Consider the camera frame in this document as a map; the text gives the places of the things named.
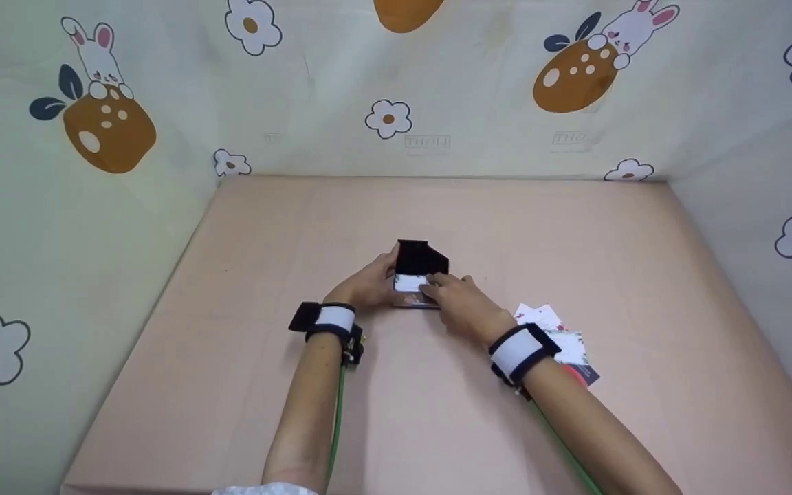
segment sleeve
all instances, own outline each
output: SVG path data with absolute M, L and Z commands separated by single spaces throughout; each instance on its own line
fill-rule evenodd
M 317 495 L 317 493 L 290 483 L 268 483 L 262 486 L 229 486 L 217 489 L 213 495 Z

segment black wrist strap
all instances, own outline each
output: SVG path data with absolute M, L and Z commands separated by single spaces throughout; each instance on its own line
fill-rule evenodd
M 506 385 L 522 388 L 525 374 L 545 358 L 553 358 L 562 349 L 536 323 L 518 325 L 497 339 L 487 349 L 491 356 L 491 371 Z
M 302 302 L 289 329 L 305 333 L 305 342 L 318 333 L 337 336 L 342 344 L 343 366 L 356 366 L 365 351 L 362 328 L 353 322 L 356 309 L 349 304 Z

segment right hand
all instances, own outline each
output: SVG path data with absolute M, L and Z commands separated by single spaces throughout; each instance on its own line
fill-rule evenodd
M 450 331 L 487 347 L 516 326 L 512 314 L 490 300 L 471 276 L 436 273 L 427 280 L 421 292 L 442 307 L 442 323 Z

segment stack of cards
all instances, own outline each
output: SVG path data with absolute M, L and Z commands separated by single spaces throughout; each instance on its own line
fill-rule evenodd
M 572 370 L 576 378 L 582 380 L 586 386 L 590 386 L 600 378 L 600 374 L 590 366 L 585 355 L 582 334 L 565 329 L 552 307 L 546 305 L 533 308 L 522 303 L 513 316 L 519 325 L 536 323 L 543 329 L 549 338 L 562 348 L 562 351 L 555 355 L 555 360 Z

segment patterned wallpaper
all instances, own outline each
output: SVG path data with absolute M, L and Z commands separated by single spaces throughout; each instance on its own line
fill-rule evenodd
M 671 181 L 792 376 L 788 4 L 0 3 L 0 466 L 28 492 L 250 173 Z M 60 410 L 57 445 L 15 407 Z

